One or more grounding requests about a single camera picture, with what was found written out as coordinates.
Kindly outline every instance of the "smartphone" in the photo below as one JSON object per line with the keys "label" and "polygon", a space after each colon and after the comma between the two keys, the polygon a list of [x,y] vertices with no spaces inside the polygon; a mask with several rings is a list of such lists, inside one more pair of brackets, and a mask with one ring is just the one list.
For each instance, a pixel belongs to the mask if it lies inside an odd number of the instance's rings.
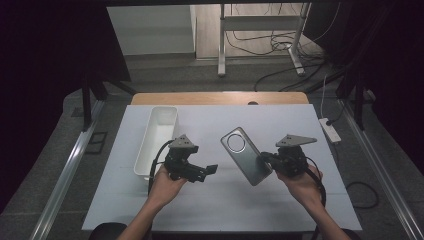
{"label": "smartphone", "polygon": [[221,138],[221,143],[252,186],[272,173],[272,168],[258,159],[260,152],[241,127]]}

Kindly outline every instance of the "black curtain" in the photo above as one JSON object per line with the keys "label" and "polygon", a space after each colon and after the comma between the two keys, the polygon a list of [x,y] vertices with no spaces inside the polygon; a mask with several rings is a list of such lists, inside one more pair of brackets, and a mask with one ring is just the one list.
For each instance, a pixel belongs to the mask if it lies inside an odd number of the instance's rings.
{"label": "black curtain", "polygon": [[421,173],[423,12],[423,1],[396,1],[362,65],[366,86],[376,95],[374,112]]}
{"label": "black curtain", "polygon": [[0,31],[2,211],[82,77],[102,72],[118,81],[130,78],[105,6],[2,1]]}

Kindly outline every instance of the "white tabletop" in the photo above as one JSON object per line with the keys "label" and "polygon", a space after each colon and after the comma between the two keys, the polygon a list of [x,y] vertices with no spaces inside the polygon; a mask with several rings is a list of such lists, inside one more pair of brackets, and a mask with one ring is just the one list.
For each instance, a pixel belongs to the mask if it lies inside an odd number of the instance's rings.
{"label": "white tabletop", "polygon": [[[147,185],[134,173],[150,111],[154,106],[128,106],[83,229],[104,222],[128,224],[147,197]],[[249,106],[175,106],[178,133],[186,134],[198,153],[191,164],[218,164],[205,182],[187,183],[156,216],[154,231],[286,232],[312,231],[315,222],[290,195],[275,173],[253,187],[220,143],[222,136],[242,127],[259,151],[277,152],[275,143],[287,134],[313,137],[303,145],[322,172],[327,210],[342,228],[361,230],[334,163],[315,110],[310,104]]]}

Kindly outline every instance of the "white container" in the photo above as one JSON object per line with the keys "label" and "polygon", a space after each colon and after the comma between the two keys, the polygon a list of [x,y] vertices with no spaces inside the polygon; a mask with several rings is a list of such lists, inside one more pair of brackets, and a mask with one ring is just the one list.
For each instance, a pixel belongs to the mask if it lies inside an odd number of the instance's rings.
{"label": "white container", "polygon": [[[144,133],[143,142],[134,165],[135,174],[148,180],[152,162],[156,158],[160,148],[169,140],[175,139],[178,127],[177,108],[159,106],[150,112],[147,129]],[[165,161],[168,148],[164,148],[158,162]]]}

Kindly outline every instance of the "metal rail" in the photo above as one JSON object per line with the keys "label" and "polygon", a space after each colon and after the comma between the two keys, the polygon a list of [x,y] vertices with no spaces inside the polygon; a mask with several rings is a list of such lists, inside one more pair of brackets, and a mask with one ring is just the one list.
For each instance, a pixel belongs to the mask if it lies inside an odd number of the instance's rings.
{"label": "metal rail", "polygon": [[[339,100],[339,104],[343,107],[344,103]],[[346,111],[344,115],[349,122],[350,127],[352,128],[356,138],[359,141],[367,159],[377,176],[381,186],[383,187],[384,192],[387,195],[390,203],[392,204],[393,209],[400,222],[402,223],[406,233],[411,240],[422,240],[424,239],[423,233],[420,227],[417,224],[417,221],[409,208],[407,202],[403,198],[402,194],[399,192],[396,187],[393,179],[390,177],[386,167],[383,164],[383,161],[377,151],[374,149],[371,141],[369,140],[365,131],[362,131],[357,126],[353,116],[353,111],[349,105],[346,105]]]}
{"label": "metal rail", "polygon": [[72,149],[71,154],[69,155],[68,161],[66,162],[65,167],[63,168],[62,173],[57,180],[56,186],[53,189],[52,194],[50,195],[49,200],[47,201],[46,206],[44,207],[43,212],[41,213],[40,218],[38,219],[37,224],[31,234],[30,239],[46,239],[50,229],[53,225],[53,222],[59,212],[60,206],[62,205],[63,199],[68,192],[69,185],[72,182],[74,174],[78,168],[79,162],[84,154],[85,148],[87,147],[88,142],[90,141],[91,135],[94,131],[94,128],[97,125],[97,120],[99,118],[100,112],[103,108],[103,101],[96,101],[92,110],[92,121],[87,131],[81,132],[80,136],[75,143],[74,148]]}

